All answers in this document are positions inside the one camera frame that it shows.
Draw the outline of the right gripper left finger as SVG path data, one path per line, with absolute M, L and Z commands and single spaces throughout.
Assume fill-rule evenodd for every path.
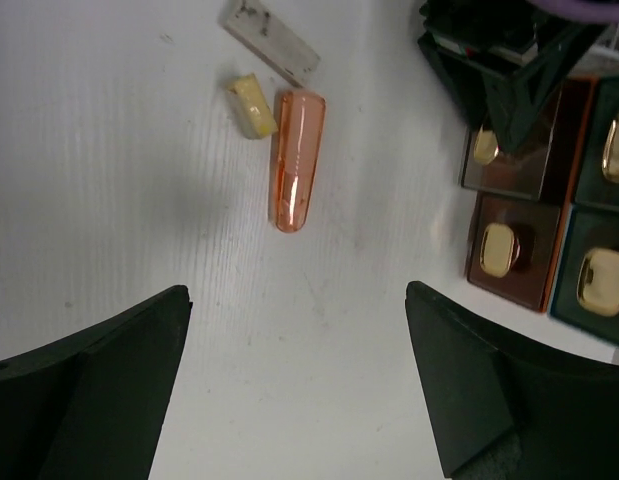
M 146 479 L 183 354 L 184 285 L 0 361 L 0 479 Z

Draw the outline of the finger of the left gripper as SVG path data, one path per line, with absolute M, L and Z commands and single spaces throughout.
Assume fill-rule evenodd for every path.
M 555 89 L 600 37 L 600 29 L 560 29 L 537 36 L 536 54 L 518 65 L 491 54 L 483 75 L 491 126 L 499 147 L 518 149 Z

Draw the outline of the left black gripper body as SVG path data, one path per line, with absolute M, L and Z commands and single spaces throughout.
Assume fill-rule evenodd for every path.
M 607 28 L 528 1 L 425 1 L 418 19 L 418 47 L 448 90 L 554 90 Z

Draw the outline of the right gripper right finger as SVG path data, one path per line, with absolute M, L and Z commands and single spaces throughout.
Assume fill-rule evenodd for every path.
M 619 366 L 487 320 L 413 281 L 405 309 L 447 479 L 619 479 Z

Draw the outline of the clear smoked drawer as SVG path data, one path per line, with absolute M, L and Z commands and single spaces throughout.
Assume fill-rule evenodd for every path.
M 551 144 L 562 97 L 562 87 L 550 96 L 532 129 L 520 146 L 506 152 L 486 121 L 467 134 L 460 186 L 537 201 L 550 163 Z

